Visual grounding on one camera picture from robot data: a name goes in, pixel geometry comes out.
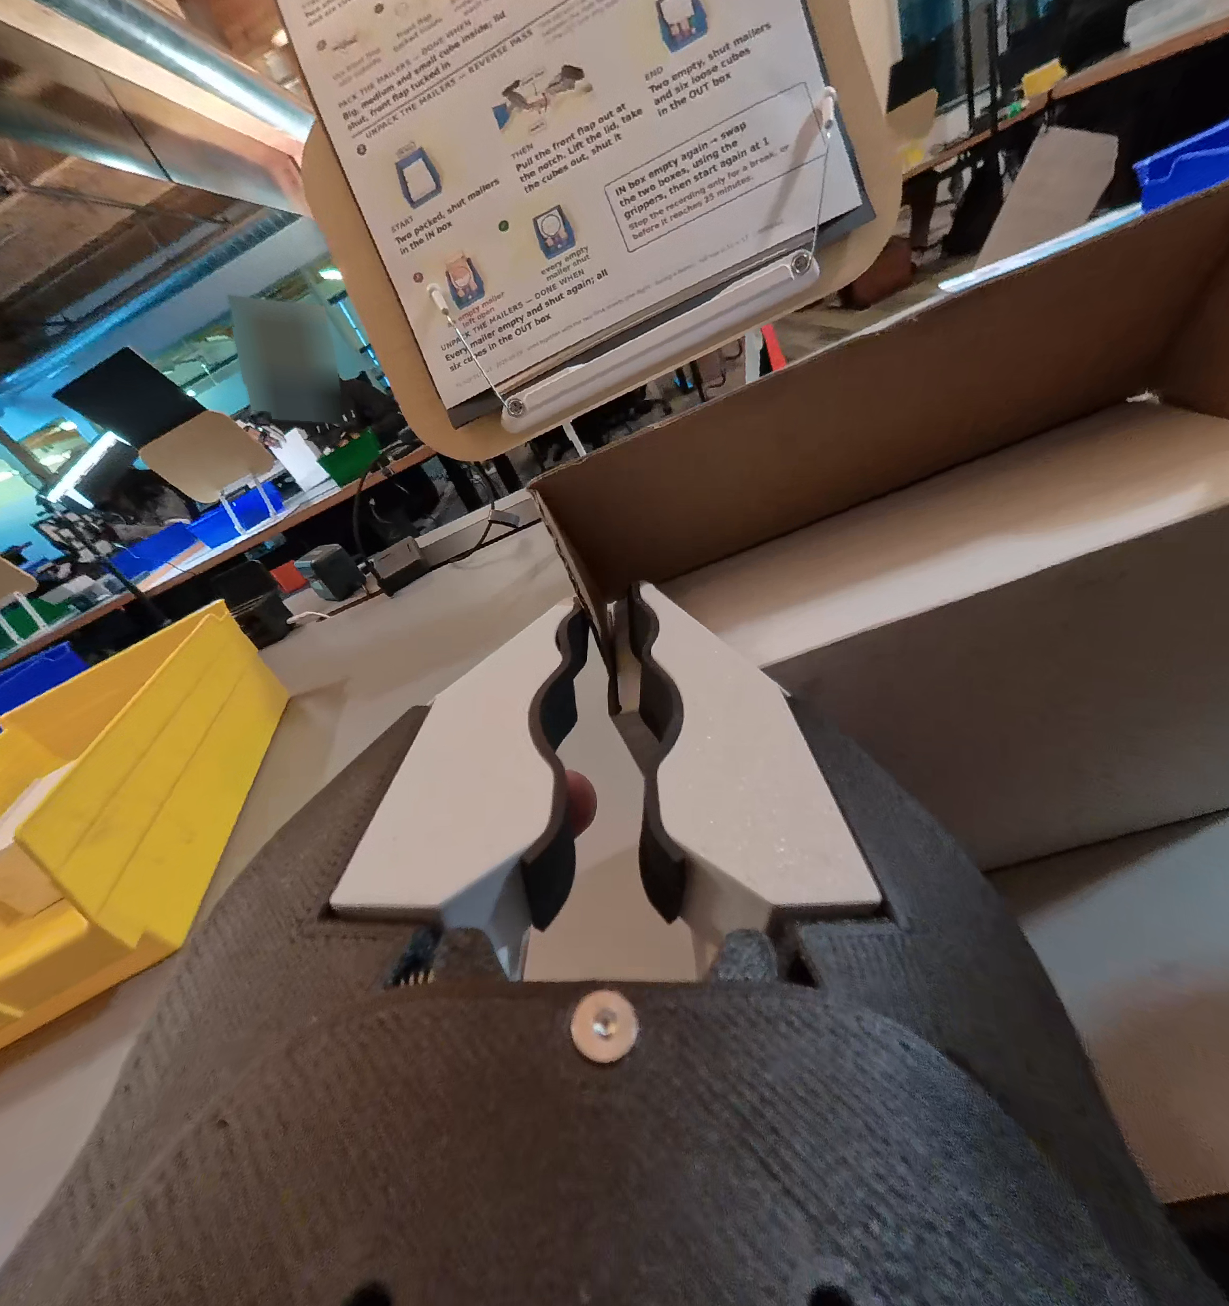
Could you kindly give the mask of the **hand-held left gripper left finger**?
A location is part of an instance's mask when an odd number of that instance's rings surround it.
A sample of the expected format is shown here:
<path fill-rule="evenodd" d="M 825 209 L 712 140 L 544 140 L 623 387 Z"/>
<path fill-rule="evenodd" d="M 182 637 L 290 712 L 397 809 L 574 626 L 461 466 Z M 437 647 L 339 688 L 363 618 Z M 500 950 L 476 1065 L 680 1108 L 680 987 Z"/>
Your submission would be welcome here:
<path fill-rule="evenodd" d="M 328 909 L 346 920 L 545 929 L 574 889 L 559 744 L 577 725 L 585 608 L 556 604 L 427 707 Z"/>

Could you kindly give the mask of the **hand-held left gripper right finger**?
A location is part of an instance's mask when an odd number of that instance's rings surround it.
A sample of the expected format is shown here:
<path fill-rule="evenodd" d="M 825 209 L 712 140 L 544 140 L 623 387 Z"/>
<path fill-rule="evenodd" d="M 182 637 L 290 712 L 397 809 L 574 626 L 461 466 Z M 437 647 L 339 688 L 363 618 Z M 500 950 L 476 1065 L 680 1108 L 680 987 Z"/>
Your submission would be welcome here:
<path fill-rule="evenodd" d="M 638 876 L 667 922 L 870 917 L 883 891 L 786 695 L 653 584 L 629 593 Z"/>

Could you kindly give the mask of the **white cardboard mailer box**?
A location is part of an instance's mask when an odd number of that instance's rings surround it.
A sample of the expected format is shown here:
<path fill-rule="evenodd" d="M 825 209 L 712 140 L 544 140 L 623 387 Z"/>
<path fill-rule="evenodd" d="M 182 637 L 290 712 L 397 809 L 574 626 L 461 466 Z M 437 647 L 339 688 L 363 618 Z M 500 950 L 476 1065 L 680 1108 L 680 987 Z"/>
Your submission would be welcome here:
<path fill-rule="evenodd" d="M 1229 809 L 1229 180 L 535 483 L 985 870 Z"/>

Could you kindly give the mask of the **blue plastic bin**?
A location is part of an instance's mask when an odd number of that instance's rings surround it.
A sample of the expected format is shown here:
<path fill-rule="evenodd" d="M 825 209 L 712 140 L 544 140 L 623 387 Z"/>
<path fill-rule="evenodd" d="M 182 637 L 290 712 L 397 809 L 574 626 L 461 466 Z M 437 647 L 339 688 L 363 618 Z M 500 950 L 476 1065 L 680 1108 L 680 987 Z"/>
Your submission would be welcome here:
<path fill-rule="evenodd" d="M 1229 180 L 1229 117 L 1132 164 L 1142 212 L 1157 212 Z"/>
<path fill-rule="evenodd" d="M 83 674 L 87 660 L 72 645 L 46 647 L 0 673 L 0 715 Z"/>

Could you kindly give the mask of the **black desk box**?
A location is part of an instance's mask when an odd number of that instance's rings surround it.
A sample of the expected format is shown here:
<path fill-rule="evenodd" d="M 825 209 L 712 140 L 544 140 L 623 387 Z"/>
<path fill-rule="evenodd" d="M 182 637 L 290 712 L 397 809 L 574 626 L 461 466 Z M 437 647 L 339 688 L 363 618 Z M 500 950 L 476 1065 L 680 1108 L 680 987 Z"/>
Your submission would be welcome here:
<path fill-rule="evenodd" d="M 364 564 L 383 595 L 397 595 L 412 582 L 430 573 L 430 562 L 418 537 L 404 537 L 376 555 L 367 555 Z"/>

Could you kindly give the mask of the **grey desk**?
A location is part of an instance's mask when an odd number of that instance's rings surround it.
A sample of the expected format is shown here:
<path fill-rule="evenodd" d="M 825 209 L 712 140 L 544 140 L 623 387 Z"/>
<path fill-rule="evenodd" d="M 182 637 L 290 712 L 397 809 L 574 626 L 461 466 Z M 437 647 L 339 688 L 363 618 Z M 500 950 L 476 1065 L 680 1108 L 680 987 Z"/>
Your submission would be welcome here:
<path fill-rule="evenodd" d="M 293 695 L 213 872 L 201 920 L 250 859 L 378 732 L 568 597 L 551 537 L 525 530 L 397 597 L 309 623 L 264 660 Z M 559 922 L 526 980 L 692 980 L 692 937 L 638 889 L 638 770 L 577 681 L 563 758 L 594 782 Z M 1149 1186 L 1229 1190 L 1229 815 L 1080 848 L 991 878 L 1050 973 Z M 0 1054 L 0 1261 L 92 1130 L 177 955 Z"/>

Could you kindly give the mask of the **black power adapter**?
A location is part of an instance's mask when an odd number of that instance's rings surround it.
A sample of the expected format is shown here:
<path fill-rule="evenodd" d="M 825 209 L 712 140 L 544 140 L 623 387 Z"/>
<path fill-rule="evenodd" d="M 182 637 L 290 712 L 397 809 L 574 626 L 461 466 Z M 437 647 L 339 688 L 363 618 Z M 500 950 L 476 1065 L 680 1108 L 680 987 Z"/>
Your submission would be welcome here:
<path fill-rule="evenodd" d="M 293 612 L 264 562 L 231 562 L 213 573 L 212 586 L 257 651 L 279 645 L 293 630 Z"/>

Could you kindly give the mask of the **green plastic bin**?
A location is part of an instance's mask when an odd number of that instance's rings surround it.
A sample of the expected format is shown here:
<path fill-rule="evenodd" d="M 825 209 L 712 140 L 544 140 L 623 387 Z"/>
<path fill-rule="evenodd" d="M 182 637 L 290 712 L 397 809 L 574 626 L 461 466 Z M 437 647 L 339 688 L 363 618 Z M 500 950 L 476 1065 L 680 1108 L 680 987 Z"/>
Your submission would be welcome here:
<path fill-rule="evenodd" d="M 370 466 L 380 457 L 380 442 L 374 427 L 350 430 L 346 439 L 317 455 L 317 466 L 328 474 L 328 479 L 343 488 L 348 483 L 363 479 Z"/>

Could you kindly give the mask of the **background document stand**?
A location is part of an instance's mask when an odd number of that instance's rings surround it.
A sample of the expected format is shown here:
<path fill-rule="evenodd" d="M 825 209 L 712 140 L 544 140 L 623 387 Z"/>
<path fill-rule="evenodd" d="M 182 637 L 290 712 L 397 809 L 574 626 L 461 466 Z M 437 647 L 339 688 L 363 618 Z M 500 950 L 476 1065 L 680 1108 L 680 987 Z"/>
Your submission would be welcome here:
<path fill-rule="evenodd" d="M 220 503 L 227 488 L 265 479 L 276 457 L 234 418 L 202 412 L 139 450 L 139 463 L 160 474 L 201 516 L 202 505 Z"/>

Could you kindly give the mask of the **white light bar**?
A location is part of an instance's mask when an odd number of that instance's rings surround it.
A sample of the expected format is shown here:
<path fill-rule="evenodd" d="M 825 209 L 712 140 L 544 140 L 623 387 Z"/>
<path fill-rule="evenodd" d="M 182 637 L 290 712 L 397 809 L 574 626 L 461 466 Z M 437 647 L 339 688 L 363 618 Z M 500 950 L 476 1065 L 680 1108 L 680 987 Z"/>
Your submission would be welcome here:
<path fill-rule="evenodd" d="M 121 477 L 134 466 L 139 450 L 117 433 L 101 433 L 50 485 L 40 503 L 53 511 L 101 507 Z"/>

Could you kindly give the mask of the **black monitor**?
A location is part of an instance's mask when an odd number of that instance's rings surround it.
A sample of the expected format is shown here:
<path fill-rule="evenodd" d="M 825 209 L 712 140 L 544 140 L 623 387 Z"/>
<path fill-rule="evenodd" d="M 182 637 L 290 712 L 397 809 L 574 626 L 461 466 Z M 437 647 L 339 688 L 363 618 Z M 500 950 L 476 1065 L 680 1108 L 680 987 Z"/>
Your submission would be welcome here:
<path fill-rule="evenodd" d="M 209 409 L 136 350 L 121 349 L 53 393 L 57 404 L 146 450 Z"/>

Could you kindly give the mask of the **white blue paper envelope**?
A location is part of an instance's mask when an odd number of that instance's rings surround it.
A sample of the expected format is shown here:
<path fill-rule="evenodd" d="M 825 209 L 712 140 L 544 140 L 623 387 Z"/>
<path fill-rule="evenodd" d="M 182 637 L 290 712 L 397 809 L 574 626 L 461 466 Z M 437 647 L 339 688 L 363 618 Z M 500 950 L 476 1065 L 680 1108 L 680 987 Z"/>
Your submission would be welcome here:
<path fill-rule="evenodd" d="M 962 273 L 941 280 L 937 290 L 946 293 L 946 295 L 972 290 L 977 286 L 985 286 L 985 283 L 998 280 L 1003 273 L 1013 273 L 1017 268 L 1028 268 L 1028 265 L 1035 265 L 1039 260 L 1047 260 L 1059 252 L 1066 252 L 1072 246 L 1090 243 L 1090 242 L 1095 242 L 1105 232 L 1113 232 L 1113 231 L 1125 227 L 1128 223 L 1132 223 L 1139 216 L 1144 216 L 1142 202 L 1132 202 L 1132 205 L 1125 205 L 1125 209 L 1110 209 L 1102 216 L 1095 216 L 1095 219 L 1083 223 L 1080 227 L 1072 227 L 1062 236 L 1044 239 L 1044 242 L 1039 242 L 1028 250 L 998 257 L 998 260 L 994 260 L 983 268 L 968 268 Z"/>

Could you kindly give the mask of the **tan board panel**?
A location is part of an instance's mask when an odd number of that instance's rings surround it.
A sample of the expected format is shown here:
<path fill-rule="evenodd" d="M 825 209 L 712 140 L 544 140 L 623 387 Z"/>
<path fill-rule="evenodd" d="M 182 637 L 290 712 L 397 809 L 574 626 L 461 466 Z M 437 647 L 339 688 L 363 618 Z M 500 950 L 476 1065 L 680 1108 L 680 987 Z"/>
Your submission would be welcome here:
<path fill-rule="evenodd" d="M 1044 125 L 985 239 L 973 268 L 996 265 L 1080 227 L 1109 188 L 1120 136 Z"/>

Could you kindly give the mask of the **printed instruction sheet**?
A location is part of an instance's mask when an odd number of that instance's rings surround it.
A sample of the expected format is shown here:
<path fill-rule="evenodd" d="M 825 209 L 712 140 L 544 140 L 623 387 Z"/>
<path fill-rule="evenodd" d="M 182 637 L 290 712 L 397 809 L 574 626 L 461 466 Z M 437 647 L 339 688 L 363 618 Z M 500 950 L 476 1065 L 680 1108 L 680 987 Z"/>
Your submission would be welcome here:
<path fill-rule="evenodd" d="M 806 3 L 279 18 L 449 413 L 876 216 Z"/>

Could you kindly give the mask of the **wooden background table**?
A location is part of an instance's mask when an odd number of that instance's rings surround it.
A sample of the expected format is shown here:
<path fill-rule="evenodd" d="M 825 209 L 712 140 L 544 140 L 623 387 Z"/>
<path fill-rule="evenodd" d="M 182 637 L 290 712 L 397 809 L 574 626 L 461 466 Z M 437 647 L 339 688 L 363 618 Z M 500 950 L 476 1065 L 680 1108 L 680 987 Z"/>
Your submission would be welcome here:
<path fill-rule="evenodd" d="M 1003 151 L 1036 125 L 1120 136 L 1120 187 L 1129 164 L 1229 114 L 1229 3 L 1013 3 L 1014 25 L 996 62 Z M 1017 83 L 1059 57 L 1066 76 L 1035 101 Z"/>

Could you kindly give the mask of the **smooth metal ceiling pipe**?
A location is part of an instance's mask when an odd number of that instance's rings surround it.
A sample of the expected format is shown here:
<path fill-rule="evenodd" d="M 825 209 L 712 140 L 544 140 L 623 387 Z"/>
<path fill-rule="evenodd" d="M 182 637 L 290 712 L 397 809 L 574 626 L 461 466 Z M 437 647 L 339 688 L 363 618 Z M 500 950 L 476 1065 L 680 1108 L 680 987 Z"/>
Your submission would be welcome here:
<path fill-rule="evenodd" d="M 308 216 L 309 110 L 156 3 L 0 3 L 0 136 Z"/>

